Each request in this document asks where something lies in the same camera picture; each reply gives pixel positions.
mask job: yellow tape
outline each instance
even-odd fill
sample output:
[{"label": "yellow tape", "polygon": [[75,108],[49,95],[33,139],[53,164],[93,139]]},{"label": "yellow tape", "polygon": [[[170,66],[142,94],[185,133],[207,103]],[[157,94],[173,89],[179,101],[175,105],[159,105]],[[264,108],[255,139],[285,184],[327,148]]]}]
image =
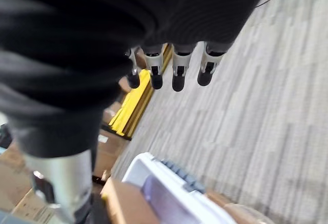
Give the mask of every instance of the yellow tape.
[{"label": "yellow tape", "polygon": [[112,127],[112,130],[116,131],[116,133],[119,135],[124,135],[123,129],[130,119],[132,112],[137,106],[147,84],[150,81],[150,74],[148,70],[141,70],[139,73],[139,78],[140,86],[136,89],[132,89],[131,92],[127,94],[122,107],[109,123],[109,125]]}]

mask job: robotic hand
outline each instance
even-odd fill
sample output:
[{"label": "robotic hand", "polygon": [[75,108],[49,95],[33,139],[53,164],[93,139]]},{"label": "robotic hand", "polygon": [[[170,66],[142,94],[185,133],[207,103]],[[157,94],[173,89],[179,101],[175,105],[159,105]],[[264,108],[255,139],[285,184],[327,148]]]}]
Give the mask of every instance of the robotic hand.
[{"label": "robotic hand", "polygon": [[143,48],[159,89],[161,47],[172,43],[172,86],[180,91],[204,41],[198,82],[206,86],[258,1],[0,0],[0,110],[35,193],[65,223],[84,223],[103,109],[122,76],[139,84],[128,49]]}]

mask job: black fabric sleeve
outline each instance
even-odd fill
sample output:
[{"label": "black fabric sleeve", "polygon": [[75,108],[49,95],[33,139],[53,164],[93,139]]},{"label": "black fabric sleeve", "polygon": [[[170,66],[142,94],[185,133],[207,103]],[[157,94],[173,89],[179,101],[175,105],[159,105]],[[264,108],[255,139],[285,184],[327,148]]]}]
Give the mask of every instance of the black fabric sleeve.
[{"label": "black fabric sleeve", "polygon": [[125,51],[179,0],[0,0],[0,110],[39,157],[94,147],[102,111],[131,70]]}]

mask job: silver metal cylinder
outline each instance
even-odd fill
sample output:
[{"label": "silver metal cylinder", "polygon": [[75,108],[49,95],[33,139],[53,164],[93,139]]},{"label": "silver metal cylinder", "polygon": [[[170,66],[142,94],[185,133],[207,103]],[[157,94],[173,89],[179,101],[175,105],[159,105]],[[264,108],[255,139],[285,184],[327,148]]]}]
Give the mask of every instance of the silver metal cylinder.
[{"label": "silver metal cylinder", "polygon": [[32,171],[36,195],[53,208],[65,223],[79,221],[80,217],[77,218],[75,213],[90,200],[92,191],[91,151],[56,158],[25,154],[25,160]]}]

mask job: floor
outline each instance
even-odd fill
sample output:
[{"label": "floor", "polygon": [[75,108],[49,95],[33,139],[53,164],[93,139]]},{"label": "floor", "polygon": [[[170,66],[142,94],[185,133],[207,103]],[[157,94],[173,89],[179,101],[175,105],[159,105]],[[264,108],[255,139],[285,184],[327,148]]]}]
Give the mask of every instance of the floor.
[{"label": "floor", "polygon": [[150,151],[277,224],[327,223],[327,1],[255,9],[206,88],[201,44],[180,93],[169,66],[114,175]]}]

